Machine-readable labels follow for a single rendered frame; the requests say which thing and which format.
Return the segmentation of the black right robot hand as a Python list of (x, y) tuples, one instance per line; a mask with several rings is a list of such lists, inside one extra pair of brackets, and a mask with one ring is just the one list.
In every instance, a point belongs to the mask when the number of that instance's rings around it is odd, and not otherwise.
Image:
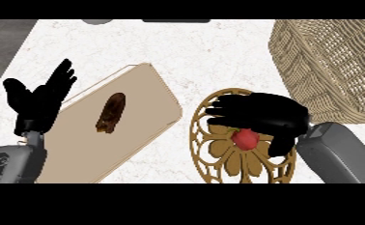
[(248, 128), (255, 133), (270, 135), (270, 157), (283, 156), (291, 151), (295, 138), (308, 128), (307, 108), (292, 99), (267, 93), (218, 96), (205, 113), (214, 115), (209, 125)]

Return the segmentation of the pale wicker basket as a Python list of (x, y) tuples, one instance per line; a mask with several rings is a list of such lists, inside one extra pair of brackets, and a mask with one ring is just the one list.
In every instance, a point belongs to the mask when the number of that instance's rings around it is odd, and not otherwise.
[(310, 121), (365, 124), (365, 19), (277, 19), (267, 48)]

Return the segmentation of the dark brown oblong food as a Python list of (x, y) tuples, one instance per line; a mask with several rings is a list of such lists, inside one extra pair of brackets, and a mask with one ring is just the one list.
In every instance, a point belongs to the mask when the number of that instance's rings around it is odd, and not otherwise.
[(100, 118), (95, 123), (97, 132), (110, 133), (121, 119), (121, 114), (125, 107), (125, 95), (115, 93), (103, 106)]

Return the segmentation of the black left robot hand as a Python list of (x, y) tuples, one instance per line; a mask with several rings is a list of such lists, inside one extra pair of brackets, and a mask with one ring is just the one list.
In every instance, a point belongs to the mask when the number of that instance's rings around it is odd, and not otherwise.
[(60, 103), (75, 80), (70, 61), (64, 59), (45, 84), (39, 85), (33, 91), (29, 91), (14, 78), (7, 78), (2, 81), (7, 103), (17, 112), (16, 136), (22, 136), (29, 131), (44, 134), (51, 129), (60, 111)]

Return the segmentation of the beige wooden cutting board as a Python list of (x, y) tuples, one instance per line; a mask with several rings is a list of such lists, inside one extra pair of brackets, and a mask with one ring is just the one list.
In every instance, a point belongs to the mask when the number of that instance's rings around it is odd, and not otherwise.
[[(104, 104), (125, 95), (112, 132), (97, 131)], [(181, 107), (150, 64), (119, 73), (57, 115), (44, 134), (47, 158), (39, 183), (95, 183), (159, 136), (181, 117)]]

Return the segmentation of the golden floral openwork placemat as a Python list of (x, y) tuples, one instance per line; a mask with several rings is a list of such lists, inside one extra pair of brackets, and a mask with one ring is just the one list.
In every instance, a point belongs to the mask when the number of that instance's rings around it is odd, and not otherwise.
[(267, 183), (288, 183), (292, 179), (296, 152), (291, 150), (282, 157), (267, 155), (267, 147), (273, 137), (258, 135), (258, 144), (254, 149), (243, 151), (231, 135), (236, 129), (206, 124), (205, 109), (223, 95), (248, 96), (251, 91), (227, 88), (215, 91), (200, 101), (190, 119), (189, 151), (197, 174), (205, 183), (251, 183), (265, 175)]

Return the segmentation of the grey rounded object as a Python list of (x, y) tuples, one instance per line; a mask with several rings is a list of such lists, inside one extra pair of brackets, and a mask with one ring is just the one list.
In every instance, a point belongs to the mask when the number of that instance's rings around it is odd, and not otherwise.
[(112, 21), (112, 19), (82, 19), (82, 21), (90, 25), (103, 25)]

